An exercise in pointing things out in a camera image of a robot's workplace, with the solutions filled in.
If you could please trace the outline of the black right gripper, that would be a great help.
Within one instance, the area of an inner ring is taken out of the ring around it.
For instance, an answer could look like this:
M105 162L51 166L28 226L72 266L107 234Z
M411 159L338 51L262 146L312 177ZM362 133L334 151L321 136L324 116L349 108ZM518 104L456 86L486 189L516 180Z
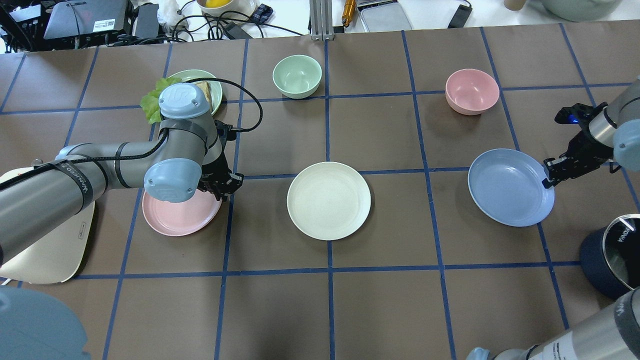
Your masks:
M606 102L596 107L576 103L558 111L554 118L557 124L579 125L580 131L569 141L567 150L560 157L543 160L546 175L542 180L544 189L555 187L557 182L588 174L614 158L614 148L598 141L589 130L592 121L605 114L607 106Z

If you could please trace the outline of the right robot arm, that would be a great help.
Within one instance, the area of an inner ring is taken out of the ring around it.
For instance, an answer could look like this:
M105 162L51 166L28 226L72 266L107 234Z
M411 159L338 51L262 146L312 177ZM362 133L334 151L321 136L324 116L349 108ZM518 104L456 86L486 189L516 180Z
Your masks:
M467 183L474 203L499 223L539 223L554 204L554 189L597 170L607 161L639 170L639 82L611 103L575 104L556 115L560 125L580 132L558 158L537 162L526 153L493 149L471 164ZM589 234L580 248L589 282L614 303L560 335L530 348L492 355L477 347L469 360L637 360L639 358L639 215L621 215Z

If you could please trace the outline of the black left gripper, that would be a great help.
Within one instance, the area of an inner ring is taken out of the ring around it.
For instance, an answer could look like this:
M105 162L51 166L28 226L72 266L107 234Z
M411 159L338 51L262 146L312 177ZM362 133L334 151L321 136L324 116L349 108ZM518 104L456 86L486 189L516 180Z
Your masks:
M201 167L198 190L208 192L222 202L228 202L243 184L244 175L233 172L226 158L226 145L237 140L239 128L214 120L216 137L208 146Z

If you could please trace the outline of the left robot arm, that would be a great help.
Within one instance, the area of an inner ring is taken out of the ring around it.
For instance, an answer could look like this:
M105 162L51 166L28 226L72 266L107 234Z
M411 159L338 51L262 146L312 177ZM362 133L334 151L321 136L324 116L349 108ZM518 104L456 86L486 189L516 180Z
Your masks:
M45 162L1 184L1 262L16 257L114 189L139 189L182 203L197 191L226 200L243 184L224 152L241 127L215 120L195 80L169 85L155 101L158 139L63 148Z

